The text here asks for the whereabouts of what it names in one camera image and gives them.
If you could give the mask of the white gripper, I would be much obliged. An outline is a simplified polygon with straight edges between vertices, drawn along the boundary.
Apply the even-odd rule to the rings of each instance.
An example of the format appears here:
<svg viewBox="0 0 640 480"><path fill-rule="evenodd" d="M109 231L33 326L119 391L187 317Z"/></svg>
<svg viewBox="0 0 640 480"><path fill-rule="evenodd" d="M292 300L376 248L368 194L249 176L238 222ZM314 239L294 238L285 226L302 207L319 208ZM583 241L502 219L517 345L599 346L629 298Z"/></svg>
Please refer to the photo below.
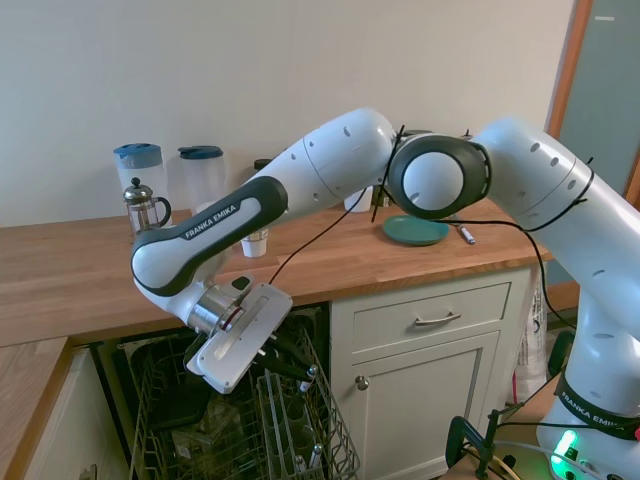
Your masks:
<svg viewBox="0 0 640 480"><path fill-rule="evenodd" d="M231 393L260 351L264 368L291 379L305 379L309 363L303 350L292 337L273 333L292 304L292 298L273 285L258 284L225 321L219 318L216 331L188 360L187 369L217 392ZM263 347L269 337L275 350Z"/></svg>

